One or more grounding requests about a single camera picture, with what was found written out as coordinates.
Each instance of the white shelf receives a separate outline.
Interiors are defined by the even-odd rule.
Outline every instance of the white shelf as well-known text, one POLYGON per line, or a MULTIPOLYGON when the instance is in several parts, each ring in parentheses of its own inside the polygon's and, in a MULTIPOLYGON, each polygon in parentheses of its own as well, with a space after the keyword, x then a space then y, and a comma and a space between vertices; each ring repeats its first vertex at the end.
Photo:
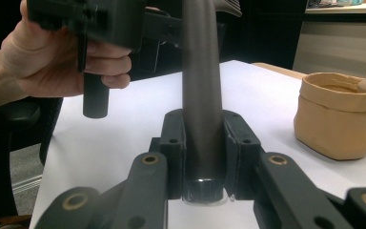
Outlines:
POLYGON ((349 7, 307 9, 306 13, 366 13, 366 3, 349 7))

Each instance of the human hand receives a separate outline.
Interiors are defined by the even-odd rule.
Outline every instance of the human hand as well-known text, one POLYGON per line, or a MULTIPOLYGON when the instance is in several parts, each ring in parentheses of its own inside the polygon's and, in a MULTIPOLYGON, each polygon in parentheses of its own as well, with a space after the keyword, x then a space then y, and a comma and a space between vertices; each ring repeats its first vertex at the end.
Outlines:
MULTIPOLYGON (((2 42, 3 69, 15 80, 24 96, 57 97, 83 93, 83 76, 77 71, 77 39, 66 28, 44 31, 29 21, 27 1, 20 5, 22 21, 2 42)), ((102 76, 109 88, 125 88, 132 63, 130 50, 91 41, 86 73, 102 76)))

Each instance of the tan basket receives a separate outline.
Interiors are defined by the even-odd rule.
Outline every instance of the tan basket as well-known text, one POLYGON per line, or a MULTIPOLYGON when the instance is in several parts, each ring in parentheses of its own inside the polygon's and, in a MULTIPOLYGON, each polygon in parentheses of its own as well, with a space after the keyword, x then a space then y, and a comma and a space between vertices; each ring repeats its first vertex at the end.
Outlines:
POLYGON ((295 136, 336 160, 366 156, 366 93, 361 78, 340 73, 313 73, 302 79, 295 136))

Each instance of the white table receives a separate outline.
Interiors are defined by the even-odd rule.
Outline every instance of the white table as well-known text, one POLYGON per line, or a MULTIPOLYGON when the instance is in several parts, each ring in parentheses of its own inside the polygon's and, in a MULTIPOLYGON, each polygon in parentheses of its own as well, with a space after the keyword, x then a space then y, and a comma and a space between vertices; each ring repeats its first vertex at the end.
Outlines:
MULTIPOLYGON (((221 64, 223 107, 241 114, 269 152, 292 157, 319 188, 344 198, 366 186, 366 157, 334 161, 295 139, 293 118, 301 80, 255 65, 221 64)), ((77 186, 105 192, 124 180, 132 160, 160 136, 164 114, 181 108, 181 73, 136 81, 111 91, 109 115, 82 115, 82 96, 66 98, 49 149, 31 228, 61 193, 77 186)), ((216 207, 170 201, 170 229, 258 228, 252 201, 216 207)))

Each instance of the gray carpet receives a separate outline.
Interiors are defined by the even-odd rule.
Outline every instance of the gray carpet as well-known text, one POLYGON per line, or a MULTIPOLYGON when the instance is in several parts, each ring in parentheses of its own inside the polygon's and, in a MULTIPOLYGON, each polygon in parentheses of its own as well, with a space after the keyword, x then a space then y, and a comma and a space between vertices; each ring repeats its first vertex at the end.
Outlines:
POLYGON ((31 215, 43 174, 40 145, 10 153, 11 183, 19 215, 31 215))

